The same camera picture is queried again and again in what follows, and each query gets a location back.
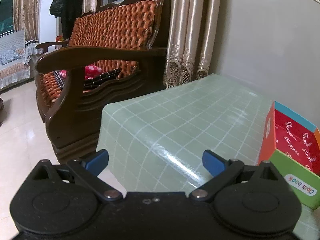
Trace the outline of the wooden sofa orange cushions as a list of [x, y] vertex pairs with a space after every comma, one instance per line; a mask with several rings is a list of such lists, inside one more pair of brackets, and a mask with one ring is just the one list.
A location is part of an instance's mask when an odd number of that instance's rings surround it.
[[[103, 108], [164, 88], [171, 0], [124, 0], [77, 18], [71, 38], [40, 44], [36, 102], [59, 163], [92, 154]], [[103, 69], [85, 80], [85, 67]], [[67, 77], [61, 78], [59, 71]]]

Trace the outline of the white door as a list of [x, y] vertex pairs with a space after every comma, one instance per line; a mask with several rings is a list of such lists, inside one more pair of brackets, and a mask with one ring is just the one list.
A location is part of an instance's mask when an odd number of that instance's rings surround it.
[[59, 35], [59, 18], [50, 14], [53, 0], [40, 0], [39, 5], [39, 43], [53, 42]]

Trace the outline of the beige satin curtain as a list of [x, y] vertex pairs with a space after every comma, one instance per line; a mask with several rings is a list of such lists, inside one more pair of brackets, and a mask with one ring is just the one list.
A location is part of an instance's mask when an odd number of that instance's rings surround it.
[[220, 0], [171, 0], [166, 88], [208, 76], [219, 9]]

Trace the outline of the pink checkered cloth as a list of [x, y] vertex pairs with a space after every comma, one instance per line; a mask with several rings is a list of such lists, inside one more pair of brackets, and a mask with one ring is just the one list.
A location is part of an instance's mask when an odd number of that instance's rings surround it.
[[[85, 80], [93, 79], [102, 73], [103, 73], [102, 68], [97, 67], [93, 64], [88, 65], [85, 67]], [[65, 70], [60, 70], [59, 76], [65, 79], [67, 77], [67, 72]]]

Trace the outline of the black hanging coat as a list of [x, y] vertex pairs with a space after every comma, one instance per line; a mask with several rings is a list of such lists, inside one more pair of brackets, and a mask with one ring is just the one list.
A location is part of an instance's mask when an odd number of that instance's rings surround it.
[[75, 20], [82, 14], [83, 0], [53, 0], [49, 12], [61, 18], [61, 28], [65, 40], [71, 38]]

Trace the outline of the colourful cloth book box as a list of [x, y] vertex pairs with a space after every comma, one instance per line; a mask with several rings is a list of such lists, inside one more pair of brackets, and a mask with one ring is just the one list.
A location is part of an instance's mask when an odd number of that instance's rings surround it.
[[270, 161], [300, 202], [319, 208], [319, 129], [274, 101], [265, 119], [258, 162]]

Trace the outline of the green grid tablecloth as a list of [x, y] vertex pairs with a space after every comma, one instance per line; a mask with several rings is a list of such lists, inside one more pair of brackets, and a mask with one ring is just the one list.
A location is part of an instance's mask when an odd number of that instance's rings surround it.
[[[120, 239], [319, 239], [319, 214], [270, 161], [258, 162], [270, 100], [212, 74], [102, 111], [97, 149], [127, 192], [107, 207]], [[213, 176], [211, 150], [245, 165], [210, 202], [189, 194]]]

